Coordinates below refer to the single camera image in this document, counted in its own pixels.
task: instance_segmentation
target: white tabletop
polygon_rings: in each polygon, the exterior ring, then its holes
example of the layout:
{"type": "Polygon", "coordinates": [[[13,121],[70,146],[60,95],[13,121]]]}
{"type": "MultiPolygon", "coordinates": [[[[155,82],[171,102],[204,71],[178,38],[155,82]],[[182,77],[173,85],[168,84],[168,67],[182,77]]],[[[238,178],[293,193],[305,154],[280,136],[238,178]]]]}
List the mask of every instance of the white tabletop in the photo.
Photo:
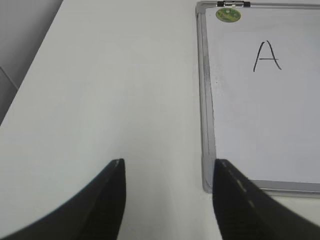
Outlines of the white tabletop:
{"type": "MultiPolygon", "coordinates": [[[[221,239],[202,189],[195,5],[64,1],[0,127],[0,236],[124,158],[119,240],[221,239]]],[[[319,200],[281,201],[320,223],[319,200]]]]}

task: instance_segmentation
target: whiteboard frame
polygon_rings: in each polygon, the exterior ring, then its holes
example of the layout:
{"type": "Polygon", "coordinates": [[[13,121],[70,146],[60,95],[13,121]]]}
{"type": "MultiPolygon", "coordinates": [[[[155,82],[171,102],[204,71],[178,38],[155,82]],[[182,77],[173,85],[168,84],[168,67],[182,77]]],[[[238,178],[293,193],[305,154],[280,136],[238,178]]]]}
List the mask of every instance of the whiteboard frame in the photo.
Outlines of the whiteboard frame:
{"type": "MultiPolygon", "coordinates": [[[[216,142],[214,110],[211,91],[210,62],[207,38],[206,9],[243,6],[243,1],[200,1],[196,5],[196,24],[198,40],[198,67],[202,142],[202,186],[205,192],[213,192],[213,172],[215,166],[216,142]]],[[[319,10],[320,4],[299,3],[253,3],[248,8],[268,9],[310,9],[319,10]]],[[[253,180],[262,190],[274,196],[320,198],[320,183],[285,182],[253,180]]]]}

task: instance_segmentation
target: letter a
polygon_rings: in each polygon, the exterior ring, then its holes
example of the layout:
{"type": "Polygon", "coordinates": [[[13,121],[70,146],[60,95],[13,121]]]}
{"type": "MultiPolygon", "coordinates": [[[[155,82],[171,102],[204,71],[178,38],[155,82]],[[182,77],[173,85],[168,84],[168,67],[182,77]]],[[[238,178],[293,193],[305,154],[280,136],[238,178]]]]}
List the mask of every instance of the letter a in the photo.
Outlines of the letter a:
{"type": "Polygon", "coordinates": [[[256,56],[256,59],[255,59],[255,63],[254,63],[254,67],[253,67],[253,72],[256,71],[256,66],[257,66],[257,63],[258,63],[258,60],[273,60],[275,62],[275,65],[278,67],[278,69],[281,70],[281,67],[279,66],[276,57],[275,57],[275,53],[274,53],[274,50],[272,49],[272,46],[271,46],[271,43],[267,40],[266,41],[269,45],[269,48],[270,48],[270,51],[271,51],[271,54],[272,54],[272,58],[259,58],[260,56],[260,52],[261,52],[261,49],[263,47],[263,45],[265,44],[265,42],[263,41],[259,47],[259,51],[258,51],[258,55],[256,56]]]}

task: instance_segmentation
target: black plastic part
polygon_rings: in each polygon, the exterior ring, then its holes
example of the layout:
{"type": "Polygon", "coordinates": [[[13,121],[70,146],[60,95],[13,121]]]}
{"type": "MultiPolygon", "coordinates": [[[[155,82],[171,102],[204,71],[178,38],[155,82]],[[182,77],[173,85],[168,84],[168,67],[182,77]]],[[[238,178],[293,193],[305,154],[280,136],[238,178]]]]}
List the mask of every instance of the black plastic part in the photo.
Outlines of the black plastic part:
{"type": "Polygon", "coordinates": [[[243,2],[243,7],[244,8],[250,8],[251,7],[251,3],[249,1],[244,1],[243,2]]]}
{"type": "Polygon", "coordinates": [[[217,6],[217,7],[224,7],[224,6],[225,6],[225,3],[224,3],[223,1],[218,1],[218,2],[216,3],[216,6],[217,6]]]}
{"type": "Polygon", "coordinates": [[[113,160],[65,204],[2,240],[116,240],[125,203],[125,161],[113,160]]]}
{"type": "Polygon", "coordinates": [[[213,192],[224,240],[320,239],[320,227],[273,200],[228,160],[215,161],[213,192]]]}

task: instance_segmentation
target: green sticker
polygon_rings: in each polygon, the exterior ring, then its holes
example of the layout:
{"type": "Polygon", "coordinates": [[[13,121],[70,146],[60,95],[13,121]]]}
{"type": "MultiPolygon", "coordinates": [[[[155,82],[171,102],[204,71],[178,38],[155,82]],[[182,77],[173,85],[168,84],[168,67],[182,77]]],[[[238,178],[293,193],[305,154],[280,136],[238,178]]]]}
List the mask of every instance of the green sticker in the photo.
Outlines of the green sticker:
{"type": "Polygon", "coordinates": [[[220,21],[226,23],[234,23],[241,18],[240,12],[230,7],[219,9],[215,15],[220,21]]]}

